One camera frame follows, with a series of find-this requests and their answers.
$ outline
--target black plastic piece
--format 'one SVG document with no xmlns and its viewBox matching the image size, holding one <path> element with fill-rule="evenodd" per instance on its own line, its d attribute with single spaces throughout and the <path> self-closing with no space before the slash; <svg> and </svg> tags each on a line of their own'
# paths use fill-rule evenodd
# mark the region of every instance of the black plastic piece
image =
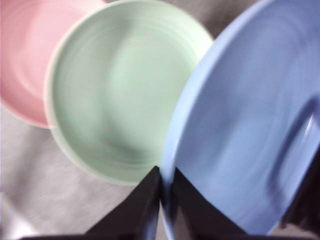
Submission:
<svg viewBox="0 0 320 240">
<path fill-rule="evenodd" d="M 292 223 L 320 237 L 320 148 L 281 223 L 282 227 Z"/>
<path fill-rule="evenodd" d="M 160 171 L 155 166 L 122 203 L 84 235 L 26 237 L 23 240 L 154 240 L 160 189 Z"/>
<path fill-rule="evenodd" d="M 212 206 L 176 168 L 171 217 L 175 240 L 307 240 L 306 237 L 254 236 Z"/>
</svg>

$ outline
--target green plate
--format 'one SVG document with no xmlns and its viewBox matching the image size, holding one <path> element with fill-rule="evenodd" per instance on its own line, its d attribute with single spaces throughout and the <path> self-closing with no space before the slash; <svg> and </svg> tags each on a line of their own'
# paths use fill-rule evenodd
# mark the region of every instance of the green plate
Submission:
<svg viewBox="0 0 320 240">
<path fill-rule="evenodd" d="M 162 159 L 182 89 L 212 44 L 182 10 L 156 0 L 109 3 L 61 41 L 46 114 L 64 152 L 116 183 L 138 183 Z"/>
</svg>

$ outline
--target ceramic plate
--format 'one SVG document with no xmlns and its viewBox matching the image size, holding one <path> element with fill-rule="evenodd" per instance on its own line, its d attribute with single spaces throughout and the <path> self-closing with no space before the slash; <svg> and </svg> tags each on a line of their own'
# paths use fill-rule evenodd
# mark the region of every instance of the ceramic plate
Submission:
<svg viewBox="0 0 320 240">
<path fill-rule="evenodd" d="M 43 128 L 43 87 L 51 53 L 66 30 L 102 0 L 1 0 L 1 103 Z"/>
<path fill-rule="evenodd" d="M 52 59 L 48 119 L 66 154 L 116 183 L 159 165 L 169 122 L 208 32 L 162 1 L 109 3 L 75 26 Z"/>
<path fill-rule="evenodd" d="M 318 0 L 261 1 L 216 39 L 171 120 L 167 197 L 177 166 L 246 232 L 275 226 L 320 142 L 319 16 Z"/>
</svg>

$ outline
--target plate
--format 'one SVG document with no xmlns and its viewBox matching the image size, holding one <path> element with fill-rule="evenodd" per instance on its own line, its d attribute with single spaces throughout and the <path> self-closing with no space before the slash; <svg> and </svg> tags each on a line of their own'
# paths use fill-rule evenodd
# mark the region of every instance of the plate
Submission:
<svg viewBox="0 0 320 240">
<path fill-rule="evenodd" d="M 43 87 L 50 56 L 67 29 L 102 0 L 1 0 L 1 103 L 48 128 Z"/>
<path fill-rule="evenodd" d="M 178 101 L 161 174 L 175 167 L 249 234 L 291 204 L 320 143 L 320 2 L 264 0 L 215 40 Z"/>
<path fill-rule="evenodd" d="M 116 1 L 91 14 L 48 72 L 56 141 L 89 172 L 138 183 L 161 163 L 179 95 L 211 44 L 196 20 L 162 1 Z"/>
</svg>

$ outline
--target gray fabric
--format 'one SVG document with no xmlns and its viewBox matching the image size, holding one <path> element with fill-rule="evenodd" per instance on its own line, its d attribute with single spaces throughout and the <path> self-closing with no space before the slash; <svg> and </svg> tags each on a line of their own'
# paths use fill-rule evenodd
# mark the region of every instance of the gray fabric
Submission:
<svg viewBox="0 0 320 240">
<path fill-rule="evenodd" d="M 189 12 L 216 37 L 255 1 L 167 2 Z M 83 233 L 133 189 L 132 186 L 110 184 L 82 171 L 58 148 L 49 130 L 26 124 L 3 109 L 1 187 L 1 194 L 5 194 L 16 211 L 41 234 Z M 1 224 L 6 228 L 10 222 L 4 219 Z M 157 239 L 165 240 L 165 236 L 160 220 Z"/>
</svg>

